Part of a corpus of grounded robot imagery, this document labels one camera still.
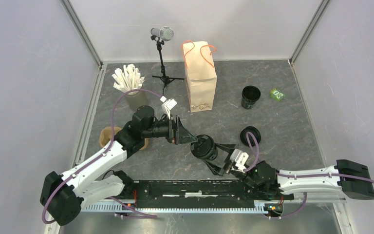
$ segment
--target microphone stand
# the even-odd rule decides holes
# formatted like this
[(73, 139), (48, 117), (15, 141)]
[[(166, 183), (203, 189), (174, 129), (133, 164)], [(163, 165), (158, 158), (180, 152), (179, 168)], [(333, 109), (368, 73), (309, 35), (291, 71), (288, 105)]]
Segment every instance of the microphone stand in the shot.
[(173, 82), (176, 79), (184, 79), (184, 78), (174, 78), (174, 77), (166, 76), (166, 68), (164, 67), (163, 56), (161, 55), (161, 49), (162, 49), (161, 46), (164, 45), (164, 41), (163, 40), (160, 41), (160, 38), (155, 35), (151, 36), (151, 40), (154, 40), (157, 42), (156, 43), (157, 50), (158, 50), (158, 53), (160, 54), (160, 61), (161, 61), (161, 73), (163, 74), (160, 77), (159, 76), (152, 76), (152, 77), (159, 78), (164, 83), (164, 87), (163, 87), (163, 96), (164, 96), (164, 92), (166, 90), (167, 85), (169, 85), (171, 82)]

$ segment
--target orange handle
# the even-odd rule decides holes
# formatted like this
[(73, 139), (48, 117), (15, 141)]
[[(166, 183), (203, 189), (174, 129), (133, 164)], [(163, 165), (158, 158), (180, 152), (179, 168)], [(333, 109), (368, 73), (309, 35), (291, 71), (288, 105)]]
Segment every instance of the orange handle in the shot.
[[(206, 47), (206, 46), (208, 46), (208, 47), (211, 47), (211, 48), (214, 48), (214, 50), (213, 51), (211, 51), (210, 50), (210, 56), (214, 53), (214, 52), (216, 52), (217, 51), (217, 48), (216, 47), (214, 47), (213, 45), (203, 45), (202, 47), (200, 47), (200, 54), (201, 54), (201, 57), (203, 57), (204, 58), (204, 56), (203, 56), (203, 53), (201, 52), (201, 49), (203, 48), (203, 47)], [(204, 58), (204, 60), (208, 63), (208, 64), (210, 64), (213, 68), (214, 68), (214, 65), (213, 64), (211, 64), (209, 61), (207, 61), (207, 59), (206, 58)]]
[[(184, 51), (183, 51), (183, 45), (184, 45), (185, 43), (187, 43), (187, 42), (191, 42), (191, 43), (193, 43), (193, 48), (190, 49), (189, 51), (187, 51), (187, 53), (184, 54)], [(184, 60), (184, 64), (186, 65), (186, 68), (187, 68), (187, 69), (188, 69), (188, 67), (187, 67), (187, 62), (186, 62), (186, 55), (187, 55), (190, 51), (192, 51), (195, 47), (196, 47), (196, 45), (194, 44), (194, 42), (192, 42), (192, 41), (190, 41), (190, 40), (185, 40), (183, 43), (181, 43), (181, 51), (182, 51), (182, 53), (183, 53), (183, 60)]]

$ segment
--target green cube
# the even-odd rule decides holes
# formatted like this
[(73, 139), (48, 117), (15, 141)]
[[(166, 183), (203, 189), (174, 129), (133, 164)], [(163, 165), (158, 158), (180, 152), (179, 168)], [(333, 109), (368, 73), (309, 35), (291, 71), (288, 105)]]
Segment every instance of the green cube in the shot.
[(272, 89), (270, 91), (270, 96), (276, 101), (281, 101), (284, 98), (284, 94), (278, 89)]

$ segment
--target gray container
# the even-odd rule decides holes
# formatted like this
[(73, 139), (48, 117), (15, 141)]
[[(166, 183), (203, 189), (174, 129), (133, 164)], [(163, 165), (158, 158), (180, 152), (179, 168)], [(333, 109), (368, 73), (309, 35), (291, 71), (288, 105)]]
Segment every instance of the gray container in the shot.
[(131, 95), (131, 93), (125, 95), (128, 106), (132, 111), (137, 111), (140, 106), (147, 106), (149, 101), (147, 99), (146, 92), (138, 91), (136, 94)]

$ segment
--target microphone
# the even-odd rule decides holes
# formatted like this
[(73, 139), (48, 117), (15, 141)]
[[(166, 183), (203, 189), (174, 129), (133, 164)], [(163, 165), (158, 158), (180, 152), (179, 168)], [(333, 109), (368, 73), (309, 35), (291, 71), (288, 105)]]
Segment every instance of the microphone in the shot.
[(163, 41), (169, 41), (173, 39), (174, 32), (170, 27), (164, 26), (162, 28), (151, 28), (151, 35), (161, 38)]

